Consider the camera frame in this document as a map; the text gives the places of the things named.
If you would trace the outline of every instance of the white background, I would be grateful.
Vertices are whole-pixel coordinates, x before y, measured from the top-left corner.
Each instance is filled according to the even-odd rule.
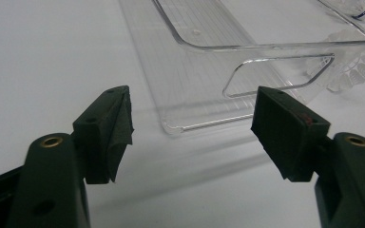
[[[163,133],[119,3],[0,0],[0,174],[31,142],[129,85],[136,131],[115,184],[88,186],[92,227],[319,227],[314,182],[282,180],[250,126]],[[309,106],[365,136],[365,84]]]

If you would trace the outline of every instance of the clear plastic tray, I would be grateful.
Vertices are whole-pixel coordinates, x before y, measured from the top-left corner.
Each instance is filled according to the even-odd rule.
[[[322,0],[120,1],[170,134],[251,118],[258,86],[307,103],[365,50]]]

